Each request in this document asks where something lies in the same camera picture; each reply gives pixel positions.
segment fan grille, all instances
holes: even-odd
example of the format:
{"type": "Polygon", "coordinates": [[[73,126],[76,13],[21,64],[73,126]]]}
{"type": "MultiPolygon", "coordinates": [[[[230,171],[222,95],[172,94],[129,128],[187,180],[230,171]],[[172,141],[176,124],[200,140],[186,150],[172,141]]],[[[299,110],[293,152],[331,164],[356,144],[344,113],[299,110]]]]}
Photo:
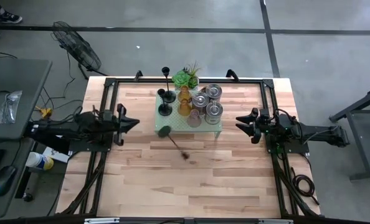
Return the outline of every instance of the fan grille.
{"type": "Polygon", "coordinates": [[[88,70],[98,70],[102,65],[90,44],[65,22],[54,22],[53,34],[60,46],[88,70]]]}

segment shoe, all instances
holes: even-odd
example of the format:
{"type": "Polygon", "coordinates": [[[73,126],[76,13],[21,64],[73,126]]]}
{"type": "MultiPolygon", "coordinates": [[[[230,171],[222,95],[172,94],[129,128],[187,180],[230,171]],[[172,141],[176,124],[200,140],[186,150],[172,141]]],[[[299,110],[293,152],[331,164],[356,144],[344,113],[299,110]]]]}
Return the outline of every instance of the shoe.
{"type": "Polygon", "coordinates": [[[23,18],[18,15],[11,14],[5,11],[3,14],[0,15],[0,22],[2,23],[12,23],[17,24],[22,22],[23,18]]]}

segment yellow vase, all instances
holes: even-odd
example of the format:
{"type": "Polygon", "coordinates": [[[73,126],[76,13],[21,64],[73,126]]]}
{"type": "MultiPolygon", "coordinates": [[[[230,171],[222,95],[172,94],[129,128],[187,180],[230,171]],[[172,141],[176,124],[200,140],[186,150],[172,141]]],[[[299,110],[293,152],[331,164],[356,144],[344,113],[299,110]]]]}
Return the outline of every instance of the yellow vase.
{"type": "Polygon", "coordinates": [[[191,114],[192,107],[189,105],[187,99],[183,99],[181,104],[178,106],[178,113],[182,116],[189,116],[191,114]]]}
{"type": "Polygon", "coordinates": [[[183,99],[185,99],[190,103],[191,98],[192,98],[192,95],[189,92],[189,88],[187,86],[181,86],[181,91],[178,93],[178,101],[182,102],[183,99]]]}

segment metal can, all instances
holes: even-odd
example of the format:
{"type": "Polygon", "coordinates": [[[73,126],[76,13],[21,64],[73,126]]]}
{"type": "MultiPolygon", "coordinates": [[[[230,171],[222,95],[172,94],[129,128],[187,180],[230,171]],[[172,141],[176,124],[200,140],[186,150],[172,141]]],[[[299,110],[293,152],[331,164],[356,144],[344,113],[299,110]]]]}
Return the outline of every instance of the metal can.
{"type": "Polygon", "coordinates": [[[199,115],[204,115],[206,106],[209,104],[210,98],[205,93],[196,93],[192,97],[192,109],[197,109],[199,115]]]}
{"type": "Polygon", "coordinates": [[[209,124],[218,124],[221,120],[221,115],[224,109],[222,105],[216,101],[210,102],[206,106],[206,122],[209,124]]]}
{"type": "Polygon", "coordinates": [[[220,102],[220,98],[222,95],[221,86],[217,84],[211,84],[207,87],[204,87],[204,92],[206,92],[206,94],[210,98],[210,101],[215,100],[217,102],[220,102]]]}

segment green plant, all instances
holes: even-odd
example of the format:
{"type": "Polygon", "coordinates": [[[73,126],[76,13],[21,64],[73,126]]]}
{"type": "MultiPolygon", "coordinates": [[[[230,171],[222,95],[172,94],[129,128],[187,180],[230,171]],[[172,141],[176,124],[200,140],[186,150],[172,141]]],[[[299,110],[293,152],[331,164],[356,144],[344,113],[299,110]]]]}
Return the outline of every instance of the green plant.
{"type": "Polygon", "coordinates": [[[188,86],[190,78],[191,78],[191,76],[189,74],[187,74],[185,71],[181,70],[181,71],[177,72],[177,74],[175,74],[172,77],[172,80],[173,80],[176,87],[181,87],[183,85],[188,86]]]}
{"type": "Polygon", "coordinates": [[[190,89],[193,89],[193,88],[195,88],[195,87],[197,87],[197,85],[199,84],[199,79],[198,79],[198,77],[197,76],[193,76],[193,77],[191,77],[190,79],[189,79],[189,81],[188,81],[188,87],[190,88],[190,89]]]}
{"type": "Polygon", "coordinates": [[[191,77],[197,77],[196,76],[196,73],[201,70],[201,68],[198,68],[198,64],[197,64],[197,61],[195,61],[195,63],[193,63],[192,65],[190,64],[187,64],[187,66],[189,66],[189,68],[186,68],[187,70],[187,73],[191,76],[191,77]]]}

